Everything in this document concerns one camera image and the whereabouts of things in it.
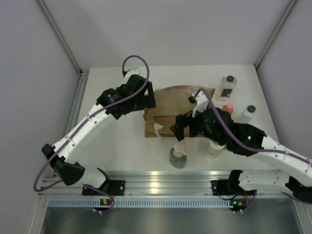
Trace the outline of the brown canvas tote bag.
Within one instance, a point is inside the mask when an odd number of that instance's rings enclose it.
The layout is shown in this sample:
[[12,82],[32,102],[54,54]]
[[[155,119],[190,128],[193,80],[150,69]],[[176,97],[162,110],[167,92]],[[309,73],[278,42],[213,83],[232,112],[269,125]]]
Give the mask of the brown canvas tote bag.
[[176,85],[154,91],[156,107],[146,109],[145,137],[175,137],[170,127],[176,116],[188,112],[195,117],[209,107],[215,88],[193,85]]

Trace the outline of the clear bottle black cap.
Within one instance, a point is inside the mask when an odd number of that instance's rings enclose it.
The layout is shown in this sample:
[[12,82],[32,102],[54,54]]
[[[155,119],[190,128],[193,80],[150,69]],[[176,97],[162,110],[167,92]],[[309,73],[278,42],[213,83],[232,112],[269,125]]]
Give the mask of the clear bottle black cap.
[[219,87],[217,88],[216,100],[228,101],[237,85],[237,79],[234,76],[227,76],[221,79]]

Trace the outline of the white bottle dark cap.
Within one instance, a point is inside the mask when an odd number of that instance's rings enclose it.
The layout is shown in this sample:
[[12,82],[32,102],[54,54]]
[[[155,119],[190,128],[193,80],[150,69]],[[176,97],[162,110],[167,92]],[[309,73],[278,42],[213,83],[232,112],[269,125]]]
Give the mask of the white bottle dark cap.
[[256,107],[254,105],[248,105],[240,115],[239,123],[249,123],[255,115]]

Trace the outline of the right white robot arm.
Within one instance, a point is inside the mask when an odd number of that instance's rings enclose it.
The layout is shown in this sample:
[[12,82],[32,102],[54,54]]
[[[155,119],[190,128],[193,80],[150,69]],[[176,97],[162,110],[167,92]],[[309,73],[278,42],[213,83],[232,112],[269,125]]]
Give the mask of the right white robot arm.
[[271,190],[281,192],[292,199],[312,202],[312,160],[275,141],[259,128],[232,120],[231,114],[215,107],[202,88],[189,96],[193,110],[179,114],[170,127],[178,141],[202,136],[228,151],[252,159],[261,160],[275,167],[273,172],[232,170],[227,188],[237,194],[242,190]]

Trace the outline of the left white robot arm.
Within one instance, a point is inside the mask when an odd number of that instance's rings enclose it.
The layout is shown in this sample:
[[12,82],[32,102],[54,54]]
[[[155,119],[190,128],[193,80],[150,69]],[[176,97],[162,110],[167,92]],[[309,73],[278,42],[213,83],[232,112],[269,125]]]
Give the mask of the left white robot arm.
[[108,193],[108,176],[99,168],[83,165],[80,155],[120,117],[156,106],[152,82],[131,72],[124,71],[123,75],[128,79],[125,84],[103,91],[87,115],[64,138],[43,146],[42,153],[65,185],[87,184],[100,195]]

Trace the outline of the orange bottle pink cap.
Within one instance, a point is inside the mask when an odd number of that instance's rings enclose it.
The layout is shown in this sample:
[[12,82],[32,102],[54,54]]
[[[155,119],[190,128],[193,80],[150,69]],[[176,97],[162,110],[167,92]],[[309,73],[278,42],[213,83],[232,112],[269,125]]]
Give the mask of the orange bottle pink cap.
[[234,104],[233,103],[227,103],[222,107],[222,111],[229,113],[230,115],[234,112]]

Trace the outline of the round white jar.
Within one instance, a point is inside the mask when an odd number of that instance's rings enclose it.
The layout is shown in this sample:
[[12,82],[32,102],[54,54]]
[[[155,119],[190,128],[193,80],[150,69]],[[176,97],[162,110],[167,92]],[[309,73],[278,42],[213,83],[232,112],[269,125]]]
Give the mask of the round white jar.
[[210,141],[206,147],[207,156],[210,158],[216,158],[220,152],[224,149],[224,145],[219,145],[213,141]]

